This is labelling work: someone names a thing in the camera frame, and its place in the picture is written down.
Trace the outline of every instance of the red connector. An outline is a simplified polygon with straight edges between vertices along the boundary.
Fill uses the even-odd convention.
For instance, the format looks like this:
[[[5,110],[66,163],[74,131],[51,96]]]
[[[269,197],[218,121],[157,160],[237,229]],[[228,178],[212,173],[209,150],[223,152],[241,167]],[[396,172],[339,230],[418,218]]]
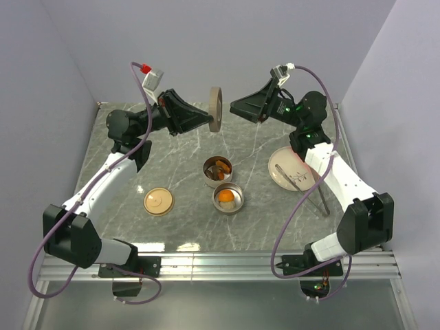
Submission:
[[[147,64],[144,63],[144,64],[142,64],[142,68],[140,69],[140,71],[143,74],[147,74],[151,71],[151,68]]]

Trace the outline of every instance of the round wooden disc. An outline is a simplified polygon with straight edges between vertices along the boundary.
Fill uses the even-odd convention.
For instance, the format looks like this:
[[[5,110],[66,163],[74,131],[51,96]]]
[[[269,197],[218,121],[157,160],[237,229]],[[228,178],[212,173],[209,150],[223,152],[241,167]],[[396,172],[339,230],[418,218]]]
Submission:
[[[174,206],[174,197],[165,188],[154,188],[147,192],[144,198],[145,210],[155,216],[165,215]]]
[[[209,94],[208,113],[214,118],[209,123],[209,130],[213,133],[220,132],[221,127],[221,107],[223,105],[223,97],[220,87],[212,87]]]

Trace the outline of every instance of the gray floor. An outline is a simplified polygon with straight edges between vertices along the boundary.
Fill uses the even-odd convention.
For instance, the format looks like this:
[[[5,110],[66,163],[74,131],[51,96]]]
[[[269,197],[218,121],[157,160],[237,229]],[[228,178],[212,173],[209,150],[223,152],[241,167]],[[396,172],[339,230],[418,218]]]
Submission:
[[[207,109],[207,104],[196,104]],[[141,104],[102,104],[98,112],[78,188],[102,166],[113,142],[107,138],[105,119],[114,109],[143,110]],[[323,123],[332,139],[335,128],[331,115]],[[281,226],[296,202],[298,192],[289,192],[272,181],[267,170],[270,155],[289,145],[294,128],[269,119],[252,124],[223,106],[220,133],[209,132],[205,125],[189,133],[172,137],[166,129],[150,135],[151,157],[144,168],[126,186],[121,187],[98,224],[106,238],[130,243],[147,243],[149,251],[232,251],[270,250]],[[340,143],[339,152],[347,161]],[[204,184],[201,167],[213,155],[226,156],[234,166],[233,182],[245,193],[245,205],[234,216],[219,214],[211,202],[212,188]],[[165,187],[175,196],[173,210],[163,217],[147,214],[143,199],[152,188]],[[332,233],[342,217],[342,210],[324,185],[331,216],[323,218],[310,206],[302,206],[292,220],[281,249],[302,249],[305,244]],[[320,203],[318,193],[312,198]]]
[[[319,305],[305,301],[298,281],[163,284],[154,302],[124,306],[112,300],[111,283],[71,283],[45,301],[37,329],[404,329],[389,280],[350,281]],[[49,292],[59,285],[51,283]],[[156,289],[152,283],[144,287],[139,299]]]

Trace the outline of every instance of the black mounting plate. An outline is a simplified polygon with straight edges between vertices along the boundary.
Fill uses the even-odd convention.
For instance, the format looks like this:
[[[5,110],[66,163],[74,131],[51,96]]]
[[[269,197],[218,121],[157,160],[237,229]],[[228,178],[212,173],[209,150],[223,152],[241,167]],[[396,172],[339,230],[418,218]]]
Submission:
[[[278,266],[283,269],[283,275],[293,275],[304,270],[309,269],[304,264],[304,257],[302,255],[284,255],[281,256],[281,263]],[[322,277],[322,273],[327,269],[329,271],[329,276],[342,276],[344,275],[344,270],[342,269],[342,264],[340,261],[335,261],[326,267],[310,272],[301,277]]]
[[[161,263],[161,257],[160,256],[138,256],[137,257],[137,265],[138,270],[135,272],[142,272],[145,275],[151,276],[151,277],[159,277],[160,273],[160,263]],[[122,278],[122,277],[132,277],[127,276],[119,271],[111,268],[111,265],[107,265],[106,267],[99,267],[98,277],[102,278]]]

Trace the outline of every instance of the white plate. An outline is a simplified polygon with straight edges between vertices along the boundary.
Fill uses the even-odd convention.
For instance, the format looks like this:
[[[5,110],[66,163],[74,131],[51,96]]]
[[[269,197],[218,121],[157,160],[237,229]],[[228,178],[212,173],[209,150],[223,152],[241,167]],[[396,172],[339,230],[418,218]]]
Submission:
[[[310,167],[293,152],[290,146],[285,146],[272,153],[272,156],[269,158],[268,168],[270,176],[280,187],[296,191],[295,187],[278,173],[275,169],[275,164],[278,164],[302,191],[310,189],[315,184]]]

